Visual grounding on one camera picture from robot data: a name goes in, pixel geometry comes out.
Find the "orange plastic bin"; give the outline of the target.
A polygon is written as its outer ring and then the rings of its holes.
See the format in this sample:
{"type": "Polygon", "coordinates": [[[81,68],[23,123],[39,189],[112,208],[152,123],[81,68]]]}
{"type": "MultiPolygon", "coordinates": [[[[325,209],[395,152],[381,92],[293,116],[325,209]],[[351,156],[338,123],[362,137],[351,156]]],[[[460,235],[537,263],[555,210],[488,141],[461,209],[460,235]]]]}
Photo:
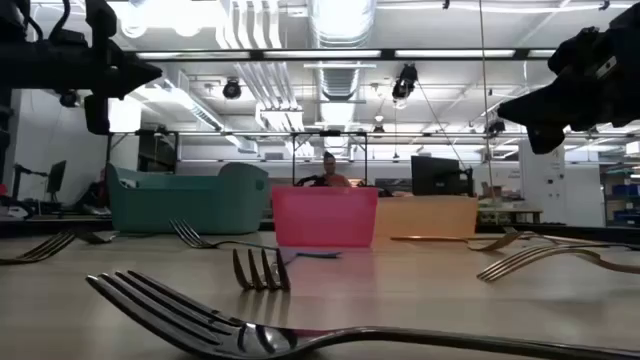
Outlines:
{"type": "Polygon", "coordinates": [[[475,234],[478,199],[433,195],[380,198],[375,238],[455,237],[475,234]]]}

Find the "shelf with blue bins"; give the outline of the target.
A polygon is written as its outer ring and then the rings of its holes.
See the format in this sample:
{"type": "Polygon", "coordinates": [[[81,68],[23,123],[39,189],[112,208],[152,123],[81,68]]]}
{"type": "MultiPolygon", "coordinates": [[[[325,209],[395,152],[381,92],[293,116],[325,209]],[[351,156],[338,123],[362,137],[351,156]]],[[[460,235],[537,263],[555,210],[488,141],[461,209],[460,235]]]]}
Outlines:
{"type": "Polygon", "coordinates": [[[640,228],[640,164],[602,165],[600,181],[605,225],[640,228]]]}

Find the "black overhead light bar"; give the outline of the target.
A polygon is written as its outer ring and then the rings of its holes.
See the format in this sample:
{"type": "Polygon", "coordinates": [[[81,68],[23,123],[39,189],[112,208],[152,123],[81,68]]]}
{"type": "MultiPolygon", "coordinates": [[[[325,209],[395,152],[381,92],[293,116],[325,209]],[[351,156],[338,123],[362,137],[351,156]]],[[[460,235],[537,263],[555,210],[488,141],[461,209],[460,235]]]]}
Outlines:
{"type": "Polygon", "coordinates": [[[524,61],[548,59],[550,48],[253,49],[129,51],[152,62],[244,61],[524,61]]]}

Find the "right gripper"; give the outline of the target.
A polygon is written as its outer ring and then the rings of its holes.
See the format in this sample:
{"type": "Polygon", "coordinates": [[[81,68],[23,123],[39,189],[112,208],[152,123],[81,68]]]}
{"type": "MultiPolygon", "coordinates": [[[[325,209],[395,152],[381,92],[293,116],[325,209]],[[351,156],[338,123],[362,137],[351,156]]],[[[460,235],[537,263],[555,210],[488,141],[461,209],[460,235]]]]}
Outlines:
{"type": "Polygon", "coordinates": [[[618,125],[609,98],[615,33],[614,29],[581,30],[551,57],[555,80],[499,106],[500,118],[527,126],[534,153],[547,154],[561,145],[565,127],[590,131],[600,124],[618,125]]]}

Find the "blue-handled fork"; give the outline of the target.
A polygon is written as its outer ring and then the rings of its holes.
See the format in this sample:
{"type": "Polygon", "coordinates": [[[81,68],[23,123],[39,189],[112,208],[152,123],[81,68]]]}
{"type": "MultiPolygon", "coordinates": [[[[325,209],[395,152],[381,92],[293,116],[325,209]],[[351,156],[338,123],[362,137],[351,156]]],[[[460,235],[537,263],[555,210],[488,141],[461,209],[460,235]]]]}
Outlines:
{"type": "Polygon", "coordinates": [[[243,290],[255,291],[290,291],[291,281],[288,276],[287,266],[300,257],[314,259],[339,259],[341,252],[291,252],[291,251],[275,251],[275,257],[270,260],[266,250],[260,250],[260,258],[262,270],[258,269],[254,254],[251,249],[247,250],[248,272],[245,272],[239,252],[234,249],[232,251],[233,271],[238,285],[243,290]]]}

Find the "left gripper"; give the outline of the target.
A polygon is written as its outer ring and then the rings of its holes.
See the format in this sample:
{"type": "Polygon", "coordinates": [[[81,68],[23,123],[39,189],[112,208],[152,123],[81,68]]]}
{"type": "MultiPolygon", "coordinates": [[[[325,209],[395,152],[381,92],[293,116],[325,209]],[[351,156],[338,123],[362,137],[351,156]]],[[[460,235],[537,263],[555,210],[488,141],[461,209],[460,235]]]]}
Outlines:
{"type": "MultiPolygon", "coordinates": [[[[117,70],[114,60],[116,45],[111,41],[117,30],[117,16],[105,0],[85,0],[85,22],[91,29],[91,43],[88,43],[83,33],[64,29],[71,15],[71,0],[62,0],[62,4],[62,15],[49,34],[49,45],[54,53],[54,62],[70,68],[71,74],[58,88],[67,92],[90,90],[91,94],[84,100],[87,129],[95,135],[108,135],[107,98],[113,94],[110,94],[107,81],[117,70]]],[[[120,99],[161,77],[161,68],[134,52],[125,51],[122,60],[126,70],[146,75],[123,78],[119,84],[120,99]]]]}

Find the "black fork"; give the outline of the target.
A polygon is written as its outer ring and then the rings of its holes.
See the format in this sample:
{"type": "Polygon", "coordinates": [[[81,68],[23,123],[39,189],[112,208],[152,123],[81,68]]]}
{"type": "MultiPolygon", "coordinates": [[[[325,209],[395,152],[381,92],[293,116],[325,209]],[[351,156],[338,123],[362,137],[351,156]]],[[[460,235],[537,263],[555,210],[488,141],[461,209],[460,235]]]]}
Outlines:
{"type": "Polygon", "coordinates": [[[640,251],[640,245],[632,245],[625,243],[607,243],[607,242],[598,242],[598,243],[562,243],[557,245],[558,248],[625,248],[631,251],[640,251]]]}

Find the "pink plastic bin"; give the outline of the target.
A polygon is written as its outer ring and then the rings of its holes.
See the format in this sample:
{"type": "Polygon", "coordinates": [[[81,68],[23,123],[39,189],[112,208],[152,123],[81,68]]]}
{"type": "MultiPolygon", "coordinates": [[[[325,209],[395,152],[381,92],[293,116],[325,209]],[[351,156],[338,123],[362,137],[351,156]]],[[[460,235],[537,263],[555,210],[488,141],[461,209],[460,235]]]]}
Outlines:
{"type": "Polygon", "coordinates": [[[283,247],[368,248],[377,204],[371,187],[275,187],[276,241],[283,247]]]}

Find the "wooden chopstick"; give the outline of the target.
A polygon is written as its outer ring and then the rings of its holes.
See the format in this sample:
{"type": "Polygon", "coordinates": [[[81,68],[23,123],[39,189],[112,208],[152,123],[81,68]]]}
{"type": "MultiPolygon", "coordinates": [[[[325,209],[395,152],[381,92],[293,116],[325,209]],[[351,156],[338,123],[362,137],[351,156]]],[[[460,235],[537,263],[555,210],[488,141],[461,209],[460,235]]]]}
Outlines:
{"type": "Polygon", "coordinates": [[[560,236],[551,236],[551,235],[541,235],[541,238],[559,245],[603,246],[603,247],[609,246],[609,243],[586,240],[586,239],[578,239],[578,238],[569,238],[569,237],[560,237],[560,236]]]}

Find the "background work table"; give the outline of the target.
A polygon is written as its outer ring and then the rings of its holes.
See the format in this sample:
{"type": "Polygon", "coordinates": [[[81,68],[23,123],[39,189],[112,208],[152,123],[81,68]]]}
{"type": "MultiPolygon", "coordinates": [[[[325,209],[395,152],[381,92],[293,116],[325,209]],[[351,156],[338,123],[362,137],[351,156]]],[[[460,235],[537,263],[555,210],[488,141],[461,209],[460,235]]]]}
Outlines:
{"type": "Polygon", "coordinates": [[[479,203],[478,222],[484,224],[539,223],[543,210],[526,201],[479,203]]]}

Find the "teal plastic bin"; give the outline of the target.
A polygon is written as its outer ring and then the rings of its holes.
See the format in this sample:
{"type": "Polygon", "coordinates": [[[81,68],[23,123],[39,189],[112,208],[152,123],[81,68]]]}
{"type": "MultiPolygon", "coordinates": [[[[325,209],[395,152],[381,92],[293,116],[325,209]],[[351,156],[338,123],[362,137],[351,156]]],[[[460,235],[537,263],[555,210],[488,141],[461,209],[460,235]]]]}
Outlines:
{"type": "Polygon", "coordinates": [[[106,180],[115,230],[170,233],[184,220],[199,234],[256,232],[271,192],[268,173],[246,163],[227,163],[217,175],[137,172],[109,164],[106,180]]]}

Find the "black aluminium table frame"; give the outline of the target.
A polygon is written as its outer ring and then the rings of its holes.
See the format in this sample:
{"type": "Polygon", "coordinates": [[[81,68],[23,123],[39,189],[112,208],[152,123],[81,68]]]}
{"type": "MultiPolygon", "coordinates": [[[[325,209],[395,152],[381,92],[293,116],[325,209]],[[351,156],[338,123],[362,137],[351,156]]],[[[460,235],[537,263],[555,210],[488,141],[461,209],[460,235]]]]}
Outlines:
{"type": "MultiPolygon", "coordinates": [[[[113,230],[111,221],[104,219],[1,221],[0,238],[48,235],[71,228],[81,228],[94,232],[113,230]]],[[[531,231],[549,236],[640,245],[640,227],[580,227],[555,224],[515,224],[513,228],[518,231],[531,231]]]]}

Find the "large black monitor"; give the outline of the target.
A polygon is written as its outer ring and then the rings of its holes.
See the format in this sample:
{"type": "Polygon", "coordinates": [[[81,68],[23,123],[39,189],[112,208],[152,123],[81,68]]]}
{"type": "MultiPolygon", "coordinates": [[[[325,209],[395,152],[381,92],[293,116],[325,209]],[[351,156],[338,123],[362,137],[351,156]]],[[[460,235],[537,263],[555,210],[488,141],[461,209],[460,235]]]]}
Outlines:
{"type": "Polygon", "coordinates": [[[475,195],[473,170],[462,169],[457,160],[412,156],[411,176],[414,196],[475,195]]]}

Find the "silver ceiling duct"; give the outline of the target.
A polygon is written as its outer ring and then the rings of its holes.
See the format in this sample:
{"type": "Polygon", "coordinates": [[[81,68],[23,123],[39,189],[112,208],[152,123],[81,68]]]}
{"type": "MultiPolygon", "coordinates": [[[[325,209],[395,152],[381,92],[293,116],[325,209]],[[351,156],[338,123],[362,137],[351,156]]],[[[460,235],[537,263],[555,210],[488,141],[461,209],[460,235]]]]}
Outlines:
{"type": "MultiPolygon", "coordinates": [[[[306,0],[313,45],[321,49],[364,47],[371,34],[377,0],[306,0]]],[[[318,73],[324,97],[350,100],[359,87],[357,68],[324,68],[318,73]]]]}

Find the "person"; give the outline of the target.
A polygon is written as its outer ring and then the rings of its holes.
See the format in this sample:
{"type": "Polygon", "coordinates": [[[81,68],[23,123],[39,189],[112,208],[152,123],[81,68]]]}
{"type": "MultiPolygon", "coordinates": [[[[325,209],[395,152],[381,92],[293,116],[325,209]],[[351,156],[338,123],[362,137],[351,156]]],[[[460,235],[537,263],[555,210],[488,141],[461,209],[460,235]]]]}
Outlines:
{"type": "Polygon", "coordinates": [[[324,174],[322,175],[322,184],[329,187],[350,187],[349,180],[337,172],[336,158],[333,154],[325,152],[323,154],[323,168],[324,174]]]}

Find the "white hanging box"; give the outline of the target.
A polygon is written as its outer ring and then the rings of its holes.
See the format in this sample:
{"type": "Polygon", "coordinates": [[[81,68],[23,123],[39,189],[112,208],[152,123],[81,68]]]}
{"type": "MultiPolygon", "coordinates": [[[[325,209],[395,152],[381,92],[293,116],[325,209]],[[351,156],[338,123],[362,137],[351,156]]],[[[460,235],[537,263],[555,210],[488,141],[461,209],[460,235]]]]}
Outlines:
{"type": "Polygon", "coordinates": [[[141,103],[133,98],[109,101],[109,130],[112,133],[135,132],[141,127],[141,103]]]}

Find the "small black monitor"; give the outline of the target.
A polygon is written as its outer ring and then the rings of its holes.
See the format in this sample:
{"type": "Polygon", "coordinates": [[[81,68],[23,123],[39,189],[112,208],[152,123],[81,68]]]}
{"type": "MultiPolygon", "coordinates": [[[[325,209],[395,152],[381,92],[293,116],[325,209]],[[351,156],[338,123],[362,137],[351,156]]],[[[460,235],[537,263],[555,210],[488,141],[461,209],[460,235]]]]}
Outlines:
{"type": "Polygon", "coordinates": [[[48,194],[55,195],[60,191],[64,179],[66,164],[67,161],[63,160],[51,166],[46,187],[46,192],[48,194]]]}

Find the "white pillar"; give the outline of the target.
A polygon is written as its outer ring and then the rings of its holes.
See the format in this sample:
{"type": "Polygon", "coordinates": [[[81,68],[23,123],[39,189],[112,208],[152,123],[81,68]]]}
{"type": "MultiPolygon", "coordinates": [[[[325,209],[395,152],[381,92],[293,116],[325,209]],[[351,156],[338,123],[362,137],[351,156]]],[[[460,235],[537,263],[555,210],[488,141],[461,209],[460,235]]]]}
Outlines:
{"type": "Polygon", "coordinates": [[[526,204],[541,210],[540,222],[567,221],[565,151],[559,146],[536,155],[528,140],[519,142],[521,193],[526,204]]]}

